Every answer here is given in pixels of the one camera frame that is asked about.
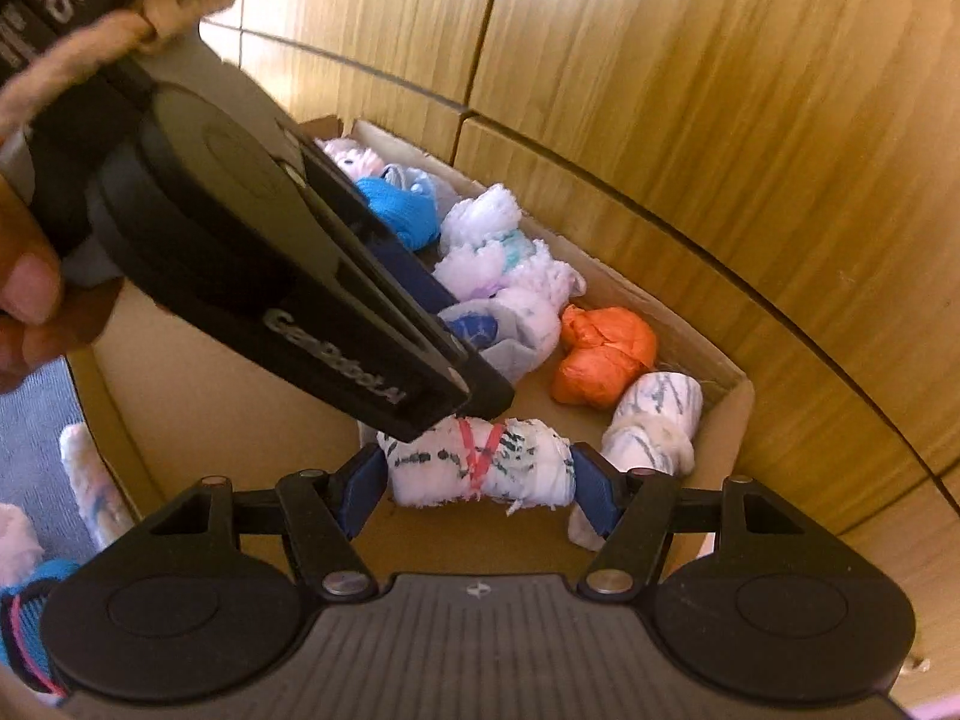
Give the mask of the person's left hand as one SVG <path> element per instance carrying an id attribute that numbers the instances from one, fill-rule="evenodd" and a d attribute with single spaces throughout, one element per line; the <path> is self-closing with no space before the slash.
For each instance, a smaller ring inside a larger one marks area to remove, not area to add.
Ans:
<path id="1" fill-rule="evenodd" d="M 89 289 L 64 283 L 59 257 L 10 176 L 21 184 L 32 176 L 21 135 L 2 146 L 3 394 L 49 362 L 93 343 L 122 289 L 122 280 Z"/>

